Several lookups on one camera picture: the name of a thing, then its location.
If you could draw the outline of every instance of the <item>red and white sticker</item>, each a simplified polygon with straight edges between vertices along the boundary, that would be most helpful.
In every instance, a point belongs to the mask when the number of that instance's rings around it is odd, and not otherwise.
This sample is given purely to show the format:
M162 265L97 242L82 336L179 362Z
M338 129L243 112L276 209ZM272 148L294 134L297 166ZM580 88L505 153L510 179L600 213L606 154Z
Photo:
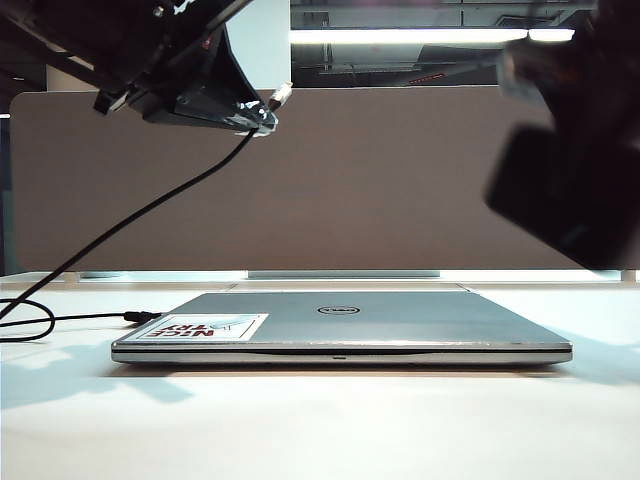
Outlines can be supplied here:
M268 313L172 314L127 340L221 343L249 340Z

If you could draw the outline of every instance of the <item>fluorescent light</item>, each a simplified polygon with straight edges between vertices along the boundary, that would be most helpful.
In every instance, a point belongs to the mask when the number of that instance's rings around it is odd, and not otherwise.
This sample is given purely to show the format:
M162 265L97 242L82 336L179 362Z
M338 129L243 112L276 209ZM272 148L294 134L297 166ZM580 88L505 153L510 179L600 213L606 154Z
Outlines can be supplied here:
M291 30L291 44L500 44L527 36L522 28L422 28L422 29L359 29L359 30ZM573 36L573 30L530 30L532 39L540 41L565 41Z
M574 30L568 28L535 28L529 30L531 40L536 42L568 42L573 38Z

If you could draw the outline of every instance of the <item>ceiling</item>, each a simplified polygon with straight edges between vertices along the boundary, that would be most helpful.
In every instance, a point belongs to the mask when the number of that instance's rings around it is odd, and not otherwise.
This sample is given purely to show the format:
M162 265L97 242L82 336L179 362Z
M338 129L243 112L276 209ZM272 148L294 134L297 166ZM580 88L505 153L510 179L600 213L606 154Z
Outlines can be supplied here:
M0 32L0 113L9 112L13 97L47 89L45 65L27 52L3 41Z
M571 28L592 0L292 0L291 28ZM500 46L292 45L297 87L496 84Z

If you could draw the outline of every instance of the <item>gray partition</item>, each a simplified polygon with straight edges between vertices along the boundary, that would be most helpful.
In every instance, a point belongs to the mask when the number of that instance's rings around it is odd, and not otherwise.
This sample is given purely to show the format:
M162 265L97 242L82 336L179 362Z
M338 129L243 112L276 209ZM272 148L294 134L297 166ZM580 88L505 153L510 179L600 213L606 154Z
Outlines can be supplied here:
M102 118L92 93L12 107L17 254L50 269L219 161L227 131ZM572 268L482 192L507 132L547 112L493 87L298 90L278 131L79 270ZM640 265L633 253L627 268Z

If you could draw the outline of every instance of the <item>white desk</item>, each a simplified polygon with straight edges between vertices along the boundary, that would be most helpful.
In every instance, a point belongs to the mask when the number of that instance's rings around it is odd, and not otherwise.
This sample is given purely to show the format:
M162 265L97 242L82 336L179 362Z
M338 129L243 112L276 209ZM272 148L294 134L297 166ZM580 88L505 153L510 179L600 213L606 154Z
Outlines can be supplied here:
M220 370L111 362L118 319L2 347L2 478L637 479L640 286L465 284L573 340L542 370ZM2 284L2 296L24 284ZM437 281L58 283L56 314L164 311L204 291Z

